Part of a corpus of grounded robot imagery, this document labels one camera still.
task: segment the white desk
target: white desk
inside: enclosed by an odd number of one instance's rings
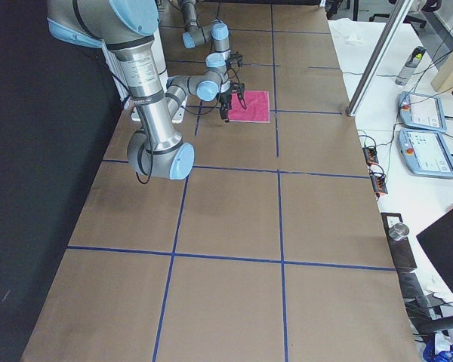
[[[344,72],[344,84],[349,98],[359,83],[361,75],[346,74],[362,73],[372,51],[383,30],[384,23],[360,23],[348,19],[330,21],[332,37],[337,57]],[[402,24],[401,29],[391,44],[387,55],[380,64],[378,75],[397,75],[412,50],[422,45],[412,27]],[[417,72],[426,69],[431,63],[425,54]],[[428,70],[417,87],[422,94],[435,94],[431,80],[437,73],[436,67]],[[387,143],[393,135],[393,125],[398,112],[397,97],[402,91],[411,90],[420,75],[413,75],[405,87],[394,83],[394,77],[375,76],[356,115],[356,125],[365,131],[377,143]],[[453,96],[450,92],[440,95],[446,115],[453,116]],[[453,135],[453,121],[447,120],[448,133]],[[416,235],[443,216],[453,204],[453,179],[436,179],[412,176],[405,166],[397,146],[398,134],[392,144],[378,148],[381,166],[389,172],[387,177],[388,195],[382,196],[377,203],[380,212],[401,213],[406,225],[410,228],[409,240],[418,265],[416,274],[421,286],[426,291],[437,291],[443,299],[453,300],[453,295],[432,266],[421,249]],[[453,153],[453,140],[445,137],[450,153]]]

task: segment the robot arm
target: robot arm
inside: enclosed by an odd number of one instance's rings
[[[224,55],[210,54],[204,75],[172,78],[165,95],[151,51],[159,24],[154,0],[48,0],[48,22],[55,38],[90,48],[104,40],[118,59],[142,124],[128,146],[130,165],[143,175],[187,177],[194,150],[171,119],[187,94],[209,101],[222,91]]]

